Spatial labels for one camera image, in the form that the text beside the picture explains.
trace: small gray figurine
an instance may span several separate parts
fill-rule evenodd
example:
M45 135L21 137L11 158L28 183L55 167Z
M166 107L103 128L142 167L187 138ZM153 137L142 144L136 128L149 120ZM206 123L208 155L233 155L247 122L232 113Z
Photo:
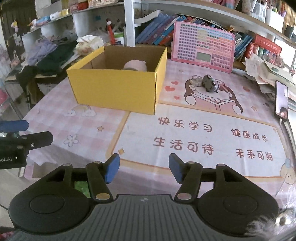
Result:
M202 87L204 87L207 92L214 93L219 89L219 83L207 74L202 79Z

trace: blue book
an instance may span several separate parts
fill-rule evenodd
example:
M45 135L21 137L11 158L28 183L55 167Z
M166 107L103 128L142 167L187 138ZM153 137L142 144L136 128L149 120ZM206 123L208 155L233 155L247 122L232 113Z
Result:
M146 44L147 41L166 23L166 21L170 19L169 15L164 15L164 19L162 22L142 41L143 44Z
M145 35L145 33L147 33L147 28L149 26L152 26L156 22L156 19L159 17L159 15L155 19L153 19L153 21L151 21L151 23L149 23L149 25L136 37L136 43Z
M202 22L203 22L202 19L198 19L198 20L196 20L194 23L201 24Z
M137 43L142 43L147 36L154 30L157 28L157 26L163 22L163 19L165 18L165 15L163 15L162 13L160 13L143 31L142 33L140 33L141 37L138 38L138 41L136 40Z
M176 21L184 21L186 19L186 17L184 15L182 15L181 17L179 17L178 19L175 19ZM158 45L171 31L174 30L174 26L175 26L175 20L173 21L173 24L171 24L171 26L168 27L167 30L165 30L162 35L155 40L155 42L153 44Z
M163 34L166 27L176 18L177 16L170 16L170 18L163 24L163 26L154 33L154 35L147 41L148 44L153 44L155 40L158 39L159 36Z
M245 42L245 44L243 46L241 46L240 49L238 49L235 52L234 58L239 57L241 55L241 53L244 51L244 49L248 46L248 44L253 40L253 37L249 36L247 38L248 40Z
M247 35L247 34L242 34L241 37L242 37L242 40L241 40L241 42L236 46L236 48L234 49L234 53L236 53L237 51L240 51L240 50L241 50L241 47L242 47L242 46L245 44L245 42L247 42L247 41L249 40L249 38L250 38L250 36Z

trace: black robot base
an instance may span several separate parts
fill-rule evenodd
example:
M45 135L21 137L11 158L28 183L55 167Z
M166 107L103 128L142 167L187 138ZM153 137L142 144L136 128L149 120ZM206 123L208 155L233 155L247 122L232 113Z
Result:
M64 164L19 193L9 215L18 229L10 241L262 241L246 237L249 222L279 212L275 199L224 164L215 169L184 163L169 167L181 184L171 195L117 195L107 188L120 158L73 169ZM87 181L90 198L74 189ZM197 198L201 182L214 188Z

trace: door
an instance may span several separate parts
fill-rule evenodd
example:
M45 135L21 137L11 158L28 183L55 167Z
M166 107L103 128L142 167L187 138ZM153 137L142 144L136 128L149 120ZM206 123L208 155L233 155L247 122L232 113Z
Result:
M20 59L25 49L22 41L19 42L18 39L30 31L27 25L36 18L35 0L6 0L0 7L0 16L9 57L13 59L13 51L16 50ZM10 27L15 19L19 28L16 34L14 28Z

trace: yellow cardboard box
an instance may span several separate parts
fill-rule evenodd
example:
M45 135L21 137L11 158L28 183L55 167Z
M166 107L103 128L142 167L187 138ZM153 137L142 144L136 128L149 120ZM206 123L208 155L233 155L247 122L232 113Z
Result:
M122 70L130 60L146 61L147 72ZM165 78L167 48L104 46L67 69L79 104L155 114Z

